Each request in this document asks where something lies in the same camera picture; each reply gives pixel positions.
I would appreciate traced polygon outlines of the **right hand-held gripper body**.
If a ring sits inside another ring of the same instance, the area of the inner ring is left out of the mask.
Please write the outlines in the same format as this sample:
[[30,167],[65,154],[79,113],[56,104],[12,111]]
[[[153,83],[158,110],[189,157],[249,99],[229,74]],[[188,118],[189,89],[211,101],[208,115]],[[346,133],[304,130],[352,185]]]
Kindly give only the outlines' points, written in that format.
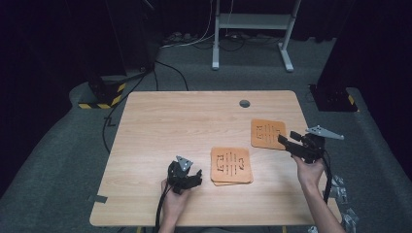
[[302,158],[306,163],[314,163],[323,158],[325,154],[326,138],[344,140],[345,137],[337,134],[320,125],[306,129],[306,134],[302,135],[301,141],[290,143],[290,153]]

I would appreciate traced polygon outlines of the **white metal stand frame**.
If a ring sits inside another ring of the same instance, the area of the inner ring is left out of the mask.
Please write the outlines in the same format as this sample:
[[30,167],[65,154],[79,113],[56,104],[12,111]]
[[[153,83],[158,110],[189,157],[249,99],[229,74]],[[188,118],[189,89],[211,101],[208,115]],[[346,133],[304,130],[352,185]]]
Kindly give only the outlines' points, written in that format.
[[221,29],[259,29],[259,30],[283,30],[285,36],[278,44],[278,49],[287,72],[293,72],[294,68],[288,54],[288,45],[297,13],[302,0],[293,0],[294,5],[289,15],[264,15],[264,14],[234,14],[221,12],[221,0],[216,0],[214,44],[212,51],[212,69],[220,68],[220,30]]

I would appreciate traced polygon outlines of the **bamboo coaster with cutouts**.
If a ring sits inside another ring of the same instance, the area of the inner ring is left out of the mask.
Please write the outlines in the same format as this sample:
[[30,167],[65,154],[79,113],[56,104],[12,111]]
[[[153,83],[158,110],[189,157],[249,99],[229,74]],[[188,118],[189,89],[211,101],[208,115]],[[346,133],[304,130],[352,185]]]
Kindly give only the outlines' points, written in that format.
[[216,181],[212,181],[212,183],[213,183],[215,186],[225,186],[225,185],[249,184],[249,183],[253,183],[253,181],[251,181],[251,182],[245,182],[245,183],[242,183],[242,182],[216,182]]
[[251,121],[251,145],[255,148],[284,150],[278,137],[286,135],[286,125],[282,121],[253,119]]
[[249,150],[212,148],[211,180],[214,183],[251,183],[253,173]]

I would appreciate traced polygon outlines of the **grey tape strip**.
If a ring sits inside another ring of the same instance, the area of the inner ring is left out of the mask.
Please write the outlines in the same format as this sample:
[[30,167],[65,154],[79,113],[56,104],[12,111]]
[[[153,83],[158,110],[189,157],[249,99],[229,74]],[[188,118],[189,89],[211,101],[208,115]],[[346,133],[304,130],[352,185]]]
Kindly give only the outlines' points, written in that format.
[[101,195],[89,195],[86,200],[87,200],[88,202],[91,202],[91,203],[97,202],[97,203],[103,203],[103,204],[105,204],[105,203],[107,202],[107,199],[108,199],[108,197],[106,197],[106,196],[101,196]]

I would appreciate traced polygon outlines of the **person's left hand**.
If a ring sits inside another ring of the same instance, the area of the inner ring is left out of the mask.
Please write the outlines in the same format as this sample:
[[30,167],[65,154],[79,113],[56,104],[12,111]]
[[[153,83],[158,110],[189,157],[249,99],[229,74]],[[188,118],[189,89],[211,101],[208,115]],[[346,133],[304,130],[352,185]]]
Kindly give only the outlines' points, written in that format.
[[189,196],[191,195],[191,190],[185,189],[180,194],[177,194],[173,190],[169,189],[167,180],[162,181],[161,188],[166,191],[162,205],[163,213],[168,216],[180,215],[187,205]]

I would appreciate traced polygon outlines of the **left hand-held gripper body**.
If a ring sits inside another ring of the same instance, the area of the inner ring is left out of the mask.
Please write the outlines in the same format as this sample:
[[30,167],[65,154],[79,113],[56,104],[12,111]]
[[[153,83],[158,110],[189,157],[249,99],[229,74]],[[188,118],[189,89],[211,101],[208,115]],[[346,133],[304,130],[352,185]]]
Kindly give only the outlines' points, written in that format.
[[183,190],[194,186],[194,178],[189,176],[192,164],[192,161],[177,155],[176,161],[172,161],[169,165],[167,183],[173,187],[175,193],[181,194]]

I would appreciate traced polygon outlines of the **person's right hand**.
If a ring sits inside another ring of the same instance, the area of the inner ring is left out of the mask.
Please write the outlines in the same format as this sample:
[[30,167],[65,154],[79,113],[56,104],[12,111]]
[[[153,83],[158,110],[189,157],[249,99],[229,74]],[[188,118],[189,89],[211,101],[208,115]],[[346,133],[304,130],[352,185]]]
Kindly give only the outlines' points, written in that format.
[[292,159],[297,165],[297,177],[304,191],[313,191],[319,189],[319,182],[324,172],[324,163],[321,159],[314,163],[308,164],[301,158],[293,155]]

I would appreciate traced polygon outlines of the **black stand base striped edge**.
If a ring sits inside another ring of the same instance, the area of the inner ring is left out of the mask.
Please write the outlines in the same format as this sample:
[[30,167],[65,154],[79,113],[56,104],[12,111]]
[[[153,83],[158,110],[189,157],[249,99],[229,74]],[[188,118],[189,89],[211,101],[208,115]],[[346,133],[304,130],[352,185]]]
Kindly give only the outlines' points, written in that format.
[[87,82],[87,88],[78,101],[81,109],[111,109],[121,100],[124,82],[105,83],[100,77]]

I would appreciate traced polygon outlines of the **large silver metal clamp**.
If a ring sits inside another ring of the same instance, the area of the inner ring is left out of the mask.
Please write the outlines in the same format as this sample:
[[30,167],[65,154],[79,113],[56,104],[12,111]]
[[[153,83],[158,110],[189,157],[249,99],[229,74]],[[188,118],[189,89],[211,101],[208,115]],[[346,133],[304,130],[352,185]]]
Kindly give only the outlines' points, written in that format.
[[347,204],[349,201],[344,180],[336,175],[331,178],[325,194],[328,198],[334,198],[339,204]]

